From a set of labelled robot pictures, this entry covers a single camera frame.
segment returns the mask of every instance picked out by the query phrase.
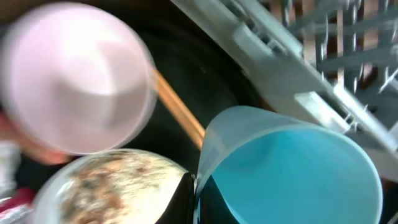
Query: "wooden stick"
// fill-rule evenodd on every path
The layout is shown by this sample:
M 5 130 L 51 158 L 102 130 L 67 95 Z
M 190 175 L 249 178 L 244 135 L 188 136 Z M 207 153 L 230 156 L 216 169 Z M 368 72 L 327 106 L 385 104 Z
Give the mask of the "wooden stick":
M 178 97 L 173 88 L 167 83 L 164 77 L 156 71 L 159 80 L 159 98 L 169 109 L 171 114 L 190 136 L 191 140 L 201 150 L 203 139 L 205 137 L 205 129 L 196 119 L 196 117 L 187 108 L 184 102 Z

